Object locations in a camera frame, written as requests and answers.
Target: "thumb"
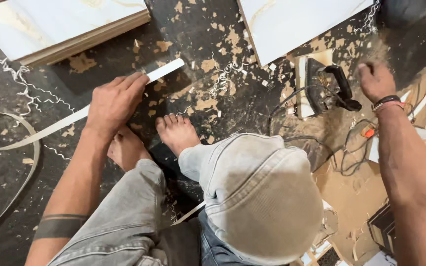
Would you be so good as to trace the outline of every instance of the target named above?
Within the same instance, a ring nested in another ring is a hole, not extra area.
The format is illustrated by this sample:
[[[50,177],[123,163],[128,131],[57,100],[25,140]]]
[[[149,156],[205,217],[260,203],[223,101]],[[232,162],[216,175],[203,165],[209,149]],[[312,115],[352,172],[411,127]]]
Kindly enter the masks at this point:
[[[374,79],[374,76],[372,75],[371,69],[368,65],[361,63],[358,65],[358,69],[359,76],[361,77],[361,84],[368,83]]]

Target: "right hand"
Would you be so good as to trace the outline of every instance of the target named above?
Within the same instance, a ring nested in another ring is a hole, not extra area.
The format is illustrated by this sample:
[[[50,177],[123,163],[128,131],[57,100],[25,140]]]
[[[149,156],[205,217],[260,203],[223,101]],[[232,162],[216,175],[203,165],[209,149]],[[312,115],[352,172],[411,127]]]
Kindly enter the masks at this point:
[[[148,76],[136,72],[95,88],[85,128],[94,129],[111,141],[119,127],[133,115],[148,82]]]
[[[384,64],[368,62],[359,64],[358,69],[363,93],[373,104],[396,94],[394,76]]]

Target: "left hand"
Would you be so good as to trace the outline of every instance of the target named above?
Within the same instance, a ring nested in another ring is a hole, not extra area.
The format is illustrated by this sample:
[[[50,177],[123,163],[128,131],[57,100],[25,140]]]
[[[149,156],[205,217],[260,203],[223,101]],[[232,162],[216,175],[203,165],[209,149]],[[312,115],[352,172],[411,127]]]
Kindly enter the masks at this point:
[[[148,82],[148,76],[136,72],[95,88],[85,128],[111,140],[133,115]]]

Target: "tattoo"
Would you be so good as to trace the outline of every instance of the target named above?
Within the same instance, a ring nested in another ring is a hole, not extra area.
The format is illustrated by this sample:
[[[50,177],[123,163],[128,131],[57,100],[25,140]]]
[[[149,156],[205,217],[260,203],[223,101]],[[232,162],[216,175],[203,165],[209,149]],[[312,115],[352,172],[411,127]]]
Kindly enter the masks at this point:
[[[42,217],[34,240],[72,238],[86,222],[87,215],[47,215]]]

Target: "power cord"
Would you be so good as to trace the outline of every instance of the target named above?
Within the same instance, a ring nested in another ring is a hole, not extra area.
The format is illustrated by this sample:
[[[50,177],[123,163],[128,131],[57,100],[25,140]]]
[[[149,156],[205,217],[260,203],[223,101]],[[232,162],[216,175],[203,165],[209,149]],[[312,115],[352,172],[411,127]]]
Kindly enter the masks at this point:
[[[305,89],[308,89],[308,88],[311,88],[311,87],[321,87],[321,86],[318,86],[318,85],[314,85],[314,86],[305,86],[305,87],[302,87],[302,88],[300,88],[300,89],[298,89],[298,90],[296,90],[296,91],[294,91],[292,94],[290,94],[287,98],[285,98],[279,105],[277,105],[273,110],[272,110],[272,112],[270,112],[270,114],[269,114],[269,118],[268,118],[268,120],[267,120],[267,135],[268,136],[271,136],[271,124],[272,124],[272,118],[273,118],[273,116],[274,116],[274,114],[280,109],[280,107],[282,107],[282,105],[284,105],[284,103],[285,102],[287,102],[288,100],[290,100],[291,98],[293,98],[295,95],[297,95],[299,92],[301,92],[301,91],[303,91],[303,90],[305,90]],[[336,95],[337,97],[338,97],[338,100],[340,100],[340,102],[344,102],[338,95]],[[339,173],[341,173],[341,175],[343,175],[343,176],[345,176],[345,177],[349,177],[349,176],[352,176],[354,173],[356,173],[358,170],[359,170],[359,168],[361,167],[361,165],[363,164],[363,163],[365,163],[365,162],[368,162],[369,160],[368,159],[366,159],[366,154],[367,154],[367,151],[368,151],[368,144],[369,144],[369,141],[371,140],[371,138],[368,138],[365,142],[363,142],[363,144],[361,144],[357,149],[355,149],[355,150],[352,150],[352,151],[349,151],[348,149],[347,149],[347,145],[348,145],[348,142],[349,142],[349,139],[350,139],[350,137],[351,137],[351,133],[352,133],[352,131],[354,130],[354,129],[356,129],[357,128],[357,126],[359,125],[359,124],[361,124],[361,123],[363,123],[363,122],[367,122],[368,124],[367,125],[369,125],[369,124],[372,124],[372,125],[374,125],[375,127],[376,127],[376,125],[375,125],[375,123],[374,122],[372,122],[371,120],[369,120],[369,119],[362,119],[362,120],[360,120],[359,122],[357,122],[356,123],[356,125],[352,128],[352,129],[350,129],[349,131],[348,131],[348,133],[347,133],[347,135],[346,135],[346,140],[345,140],[345,144],[343,145],[343,146],[341,146],[340,148],[338,148],[338,150],[343,150],[344,151],[344,153],[343,153],[343,158],[342,158],[342,160],[341,160],[341,165],[340,165],[340,169],[338,169],[338,163],[337,163],[337,160],[336,160],[336,156],[335,156],[335,153],[338,151],[334,151],[332,148],[330,148],[327,144],[325,144],[324,142],[322,142],[321,140],[319,140],[317,137],[315,137],[315,136],[310,136],[310,135],[301,135],[301,136],[294,136],[294,137],[286,137],[285,139],[284,139],[284,141],[285,142],[291,142],[291,141],[296,141],[296,140],[314,140],[315,142],[317,142],[319,145],[321,145],[321,146],[323,146],[323,147],[325,147],[330,153],[331,153],[331,155],[330,156],[328,156],[327,157],[327,160],[330,158],[330,157],[332,157],[333,158],[333,162],[334,162],[334,164],[335,164],[335,171],[336,172],[339,172]],[[345,162],[345,158],[346,158],[346,155],[347,154],[350,154],[350,153],[354,153],[354,152],[357,152],[358,150],[360,150],[360,149],[362,149],[363,147],[365,147],[365,150],[364,150],[364,155],[363,155],[363,157],[362,157],[362,159],[360,160],[360,161],[358,161],[358,162],[356,162],[356,163],[354,163],[354,164],[352,164],[352,165],[350,165],[350,166],[348,166],[347,168],[344,168],[345,166],[344,166],[344,162]]]

